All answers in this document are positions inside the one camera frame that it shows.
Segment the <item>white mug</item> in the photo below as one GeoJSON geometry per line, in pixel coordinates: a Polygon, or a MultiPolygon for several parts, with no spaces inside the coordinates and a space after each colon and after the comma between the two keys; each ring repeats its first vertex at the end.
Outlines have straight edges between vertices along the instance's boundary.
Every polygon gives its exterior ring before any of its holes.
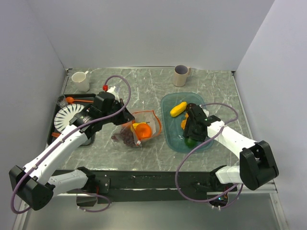
{"type": "Polygon", "coordinates": [[[76,72],[71,77],[71,80],[75,83],[77,89],[80,92],[87,92],[90,89],[90,82],[89,77],[87,76],[88,71],[85,73],[83,72],[76,72]]]}
{"type": "Polygon", "coordinates": [[[187,77],[191,73],[191,67],[179,65],[174,68],[173,84],[182,87],[186,84],[187,77]]]}

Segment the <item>plastic bag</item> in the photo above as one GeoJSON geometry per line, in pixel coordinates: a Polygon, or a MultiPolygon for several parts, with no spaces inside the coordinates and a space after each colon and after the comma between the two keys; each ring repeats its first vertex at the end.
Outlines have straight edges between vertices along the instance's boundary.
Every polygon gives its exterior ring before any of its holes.
{"type": "Polygon", "coordinates": [[[113,132],[111,137],[113,141],[122,141],[129,147],[139,147],[142,143],[161,133],[161,122],[154,113],[154,110],[139,111],[132,113],[132,115],[135,117],[135,120],[119,126],[113,132]]]}

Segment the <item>white wall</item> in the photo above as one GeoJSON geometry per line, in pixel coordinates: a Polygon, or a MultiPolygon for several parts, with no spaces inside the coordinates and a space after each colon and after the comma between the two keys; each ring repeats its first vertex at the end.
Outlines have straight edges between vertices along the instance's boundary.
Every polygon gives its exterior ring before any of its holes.
{"type": "Polygon", "coordinates": [[[0,31],[0,228],[9,230],[9,170],[44,149],[65,70],[26,1],[0,1],[0,31]]]}
{"type": "Polygon", "coordinates": [[[307,229],[307,1],[276,0],[236,72],[251,130],[271,144],[290,228],[307,229]]]}
{"type": "Polygon", "coordinates": [[[274,0],[28,0],[64,67],[236,70],[274,0]]]}

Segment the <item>black tray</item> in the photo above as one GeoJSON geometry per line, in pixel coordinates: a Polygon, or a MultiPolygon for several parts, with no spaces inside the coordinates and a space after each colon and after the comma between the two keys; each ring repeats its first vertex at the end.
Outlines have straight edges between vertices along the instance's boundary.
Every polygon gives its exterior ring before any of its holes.
{"type": "MultiPolygon", "coordinates": [[[[64,94],[64,95],[65,95],[65,97],[72,97],[74,99],[91,100],[91,101],[93,101],[95,96],[96,96],[96,94],[94,94],[94,93],[78,93],[78,94],[64,94]]],[[[75,104],[82,104],[84,106],[87,106],[90,103],[88,103],[88,102],[75,102],[75,104]]],[[[55,137],[52,136],[53,132],[58,133],[58,131],[54,127],[53,121],[54,121],[54,117],[56,116],[56,114],[58,113],[58,111],[60,109],[61,108],[58,105],[56,105],[56,108],[54,110],[53,117],[52,117],[52,123],[51,123],[51,126],[50,126],[49,134],[48,134],[48,139],[47,139],[48,145],[50,145],[56,139],[55,137]]],[[[94,140],[95,140],[95,134],[91,138],[89,138],[86,142],[84,142],[81,146],[91,145],[94,140]]]]}

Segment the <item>cable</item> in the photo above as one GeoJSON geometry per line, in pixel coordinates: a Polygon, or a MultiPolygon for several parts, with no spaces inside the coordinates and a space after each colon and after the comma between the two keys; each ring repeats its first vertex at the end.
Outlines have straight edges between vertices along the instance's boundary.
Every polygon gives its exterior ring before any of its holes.
{"type": "MultiPolygon", "coordinates": [[[[239,115],[238,115],[237,111],[236,111],[233,107],[231,107],[231,106],[229,106],[229,105],[227,105],[227,104],[224,104],[224,103],[208,103],[208,104],[205,104],[205,105],[203,105],[203,106],[212,105],[212,104],[223,105],[223,106],[226,106],[226,107],[230,108],[232,111],[234,111],[236,117],[233,118],[233,119],[230,119],[230,120],[227,121],[227,122],[225,122],[225,125],[229,124],[230,122],[236,121],[236,120],[238,119],[239,115]]],[[[204,142],[201,143],[199,146],[195,147],[191,152],[188,153],[187,156],[185,156],[185,158],[184,158],[184,159],[182,160],[182,162],[179,164],[179,166],[178,166],[178,168],[177,168],[177,170],[176,170],[176,173],[175,173],[175,185],[176,185],[176,188],[177,188],[178,192],[179,192],[185,199],[190,200],[190,201],[193,201],[193,202],[197,202],[197,203],[207,203],[207,202],[209,202],[209,201],[213,201],[213,200],[215,200],[215,199],[217,199],[217,198],[219,198],[219,197],[225,195],[226,193],[228,193],[229,191],[233,190],[235,187],[238,186],[238,184],[235,184],[235,185],[233,185],[232,187],[230,187],[229,189],[225,190],[223,193],[221,193],[221,194],[219,194],[219,195],[217,195],[217,196],[215,196],[215,197],[213,197],[213,198],[210,198],[210,199],[206,199],[206,200],[195,200],[195,199],[192,199],[192,198],[186,196],[185,194],[183,194],[183,192],[180,190],[180,187],[179,187],[179,184],[178,184],[179,170],[180,170],[180,168],[182,167],[182,165],[184,164],[184,162],[185,162],[185,161],[186,161],[196,150],[200,149],[202,146],[206,145],[208,142],[210,142],[210,141],[214,140],[215,138],[217,138],[217,137],[222,133],[222,131],[223,131],[224,128],[225,128],[225,126],[221,127],[220,131],[219,131],[217,134],[215,134],[212,138],[210,138],[210,139],[204,141],[204,142]]]]}
{"type": "Polygon", "coordinates": [[[240,194],[242,192],[242,189],[243,189],[243,184],[241,185],[240,190],[239,190],[238,194],[235,196],[235,198],[229,204],[225,205],[224,207],[221,207],[221,209],[222,208],[227,208],[227,207],[231,206],[232,204],[234,204],[235,201],[238,200],[238,198],[239,198],[239,196],[240,196],[240,194]]]}
{"type": "Polygon", "coordinates": [[[81,193],[87,194],[87,195],[103,198],[108,202],[106,207],[99,209],[99,210],[88,210],[88,209],[85,209],[85,208],[79,206],[78,208],[83,210],[84,212],[102,212],[102,211],[106,210],[108,207],[110,207],[110,205],[111,205],[111,200],[104,195],[99,195],[99,194],[95,194],[95,193],[87,193],[87,192],[82,191],[81,189],[78,189],[78,191],[81,192],[81,193]]]}
{"type": "MultiPolygon", "coordinates": [[[[84,127],[86,127],[86,126],[89,126],[89,125],[91,125],[91,124],[93,124],[93,123],[96,123],[96,122],[99,122],[99,121],[102,121],[102,120],[105,120],[105,119],[109,119],[109,118],[111,118],[111,117],[113,117],[113,116],[116,116],[117,114],[119,114],[120,112],[122,112],[125,108],[126,108],[126,106],[127,106],[127,104],[129,103],[129,101],[130,101],[130,97],[131,97],[131,88],[130,88],[130,85],[129,85],[129,83],[127,82],[127,80],[126,79],[124,79],[122,76],[120,76],[120,75],[112,75],[112,76],[110,76],[110,77],[108,77],[107,79],[106,79],[106,82],[105,82],[105,85],[107,84],[107,82],[111,79],[111,78],[121,78],[124,82],[125,82],[125,84],[127,85],[127,87],[128,87],[128,99],[127,99],[127,101],[126,101],[126,103],[123,105],[123,107],[121,108],[121,109],[119,109],[117,112],[115,112],[115,113],[113,113],[113,114],[111,114],[111,115],[108,115],[108,116],[104,116],[104,117],[101,117],[101,118],[98,118],[98,119],[95,119],[95,120],[93,120],[93,121],[90,121],[90,122],[88,122],[88,123],[85,123],[85,124],[83,124],[83,125],[80,125],[80,126],[78,126],[78,127],[76,127],[73,131],[71,131],[70,133],[68,133],[65,137],[63,137],[62,138],[62,140],[66,140],[67,138],[69,138],[74,132],[76,132],[76,131],[78,131],[78,130],[80,130],[81,128],[84,128],[84,127]]],[[[13,213],[15,213],[15,214],[22,214],[22,213],[24,213],[24,212],[26,212],[26,211],[28,211],[28,210],[30,210],[30,208],[31,207],[28,207],[28,208],[26,208],[25,210],[22,210],[22,211],[17,211],[16,209],[15,209],[15,206],[14,206],[14,199],[15,199],[15,196],[16,196],[16,194],[17,194],[17,191],[18,191],[18,189],[19,189],[19,187],[20,187],[20,185],[23,183],[23,181],[25,180],[25,178],[27,177],[27,176],[29,176],[59,145],[61,145],[62,144],[62,142],[58,142],[57,144],[55,144],[37,163],[36,163],[36,165],[34,165],[21,179],[20,179],[20,181],[17,183],[17,185],[15,186],[15,188],[14,188],[14,190],[13,190],[13,195],[12,195],[12,197],[11,197],[11,210],[12,210],[12,212],[13,213]]]]}

